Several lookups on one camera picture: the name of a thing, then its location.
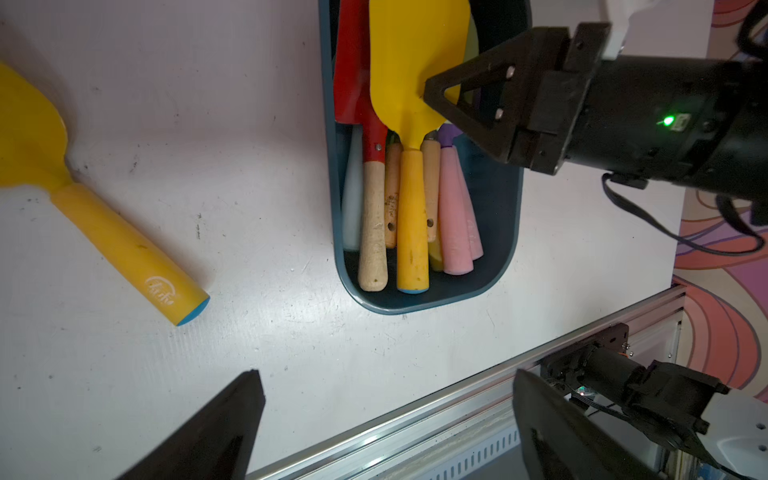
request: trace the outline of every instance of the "metal frame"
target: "metal frame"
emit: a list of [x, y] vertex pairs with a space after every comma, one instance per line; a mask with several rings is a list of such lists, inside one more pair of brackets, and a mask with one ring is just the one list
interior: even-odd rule
[[543, 379], [523, 370], [514, 388], [522, 453], [531, 480], [658, 478]]
[[674, 286], [632, 306], [418, 399], [325, 442], [250, 473], [249, 480], [369, 478], [442, 440], [511, 410], [518, 369], [534, 369], [546, 355], [600, 330], [626, 323], [630, 335], [683, 309], [685, 286]]

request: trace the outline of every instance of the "printed logo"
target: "printed logo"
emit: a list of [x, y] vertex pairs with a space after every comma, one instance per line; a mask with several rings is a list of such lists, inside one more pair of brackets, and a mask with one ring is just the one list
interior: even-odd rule
[[162, 276], [151, 276], [144, 281], [150, 295], [164, 305], [173, 305], [176, 289], [174, 285]]

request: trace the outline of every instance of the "yellow handle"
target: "yellow handle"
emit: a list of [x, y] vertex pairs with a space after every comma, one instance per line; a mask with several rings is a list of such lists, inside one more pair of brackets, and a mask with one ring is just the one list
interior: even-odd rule
[[171, 323], [186, 323], [205, 308], [208, 294], [85, 185], [56, 190], [51, 201]]
[[419, 150], [400, 157], [400, 198], [397, 209], [397, 289], [421, 293], [429, 288], [424, 160]]
[[437, 234], [435, 235], [435, 241], [429, 242], [428, 251], [429, 251], [429, 266], [435, 272], [442, 272], [444, 266], [442, 264], [442, 245], [440, 243], [440, 229], [437, 230]]

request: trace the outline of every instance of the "black cable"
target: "black cable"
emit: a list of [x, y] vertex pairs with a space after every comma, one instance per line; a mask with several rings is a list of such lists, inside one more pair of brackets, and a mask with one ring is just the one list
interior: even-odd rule
[[752, 55], [761, 60], [768, 61], [768, 47], [755, 43], [752, 38], [752, 30], [760, 23], [760, 20], [768, 15], [768, 0], [757, 0], [750, 13], [746, 14], [744, 22], [739, 28], [739, 34], [736, 36], [736, 45], [739, 50], [747, 55]]
[[606, 406], [600, 405], [599, 403], [595, 402], [594, 400], [588, 399], [585, 396], [581, 396], [578, 393], [576, 393], [575, 390], [571, 389], [571, 395], [576, 396], [576, 399], [586, 403], [593, 409], [600, 410], [603, 413], [607, 413], [610, 416], [616, 417], [619, 420], [624, 420], [625, 422], [629, 422], [629, 417], [626, 416], [624, 413], [617, 412], [616, 410], [611, 410]]
[[733, 470], [731, 470], [730, 468], [726, 467], [725, 465], [717, 465], [717, 466], [712, 465], [712, 466], [715, 467], [715, 468], [719, 468], [723, 472], [726, 472], [728, 475], [733, 475], [736, 478], [740, 478], [741, 480], [754, 480], [754, 478], [752, 478], [752, 477], [747, 477], [746, 475], [741, 475], [740, 473], [734, 472]]
[[755, 230], [752, 230], [749, 225], [744, 223], [744, 220], [741, 220], [741, 217], [739, 217], [738, 212], [736, 212], [736, 208], [733, 206], [733, 201], [730, 199], [730, 197], [725, 197], [724, 195], [717, 195], [717, 197], [715, 198], [715, 202], [717, 203], [717, 209], [720, 211], [720, 214], [723, 216], [723, 220], [725, 220], [726, 223], [728, 223], [735, 231], [739, 233], [743, 233], [744, 235], [747, 235], [755, 239], [756, 245], [753, 249], [743, 250], [740, 252], [728, 252], [725, 250], [715, 250], [715, 249], [705, 247], [704, 245], [699, 245], [698, 243], [694, 243], [685, 237], [680, 237], [679, 235], [675, 235], [674, 233], [664, 228], [664, 225], [659, 223], [647, 211], [643, 210], [638, 205], [632, 203], [627, 198], [617, 194], [615, 191], [611, 190], [611, 188], [608, 186], [608, 181], [611, 180], [614, 175], [615, 174], [612, 174], [612, 173], [606, 173], [606, 174], [603, 174], [603, 177], [602, 177], [603, 192], [605, 192], [605, 195], [608, 197], [608, 200], [610, 200], [614, 205], [621, 208], [625, 212], [629, 214], [633, 214], [634, 216], [641, 218], [642, 220], [645, 220], [653, 228], [655, 228], [656, 230], [659, 230], [664, 235], [667, 235], [670, 238], [674, 238], [678, 242], [682, 243], [683, 245], [688, 245], [694, 250], [699, 250], [700, 252], [705, 252], [705, 253], [711, 253], [713, 255], [722, 255], [724, 257], [741, 257], [742, 255], [749, 255], [751, 253], [755, 253], [759, 251], [766, 244], [766, 241], [763, 239], [762, 236], [760, 236], [759, 233], [757, 233]]
[[[615, 403], [610, 403], [610, 404], [606, 405], [606, 406], [605, 406], [605, 408], [606, 408], [606, 409], [609, 409], [610, 407], [612, 407], [612, 406], [614, 406], [614, 405], [616, 405], [616, 404], [615, 404]], [[600, 412], [602, 412], [602, 410], [600, 410], [600, 409], [597, 409], [597, 410], [595, 410], [594, 412], [592, 412], [592, 413], [590, 413], [589, 415], [587, 415], [587, 417], [591, 417], [591, 416], [593, 416], [595, 413], [600, 413]]]

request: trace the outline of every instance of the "wooden handle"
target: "wooden handle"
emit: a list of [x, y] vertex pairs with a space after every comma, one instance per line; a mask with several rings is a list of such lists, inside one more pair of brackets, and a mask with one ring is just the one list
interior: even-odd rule
[[424, 140], [424, 195], [427, 206], [427, 241], [437, 237], [437, 203], [440, 185], [440, 142]]
[[387, 145], [384, 177], [384, 242], [387, 248], [397, 246], [397, 203], [400, 192], [401, 155], [402, 144]]
[[400, 157], [400, 200], [397, 209], [397, 289], [421, 293], [429, 289], [424, 161], [420, 150]]
[[70, 184], [51, 201], [171, 323], [182, 325], [203, 311], [208, 294], [86, 186]]
[[384, 164], [362, 164], [362, 233], [357, 281], [366, 292], [379, 292], [387, 283], [384, 246]]

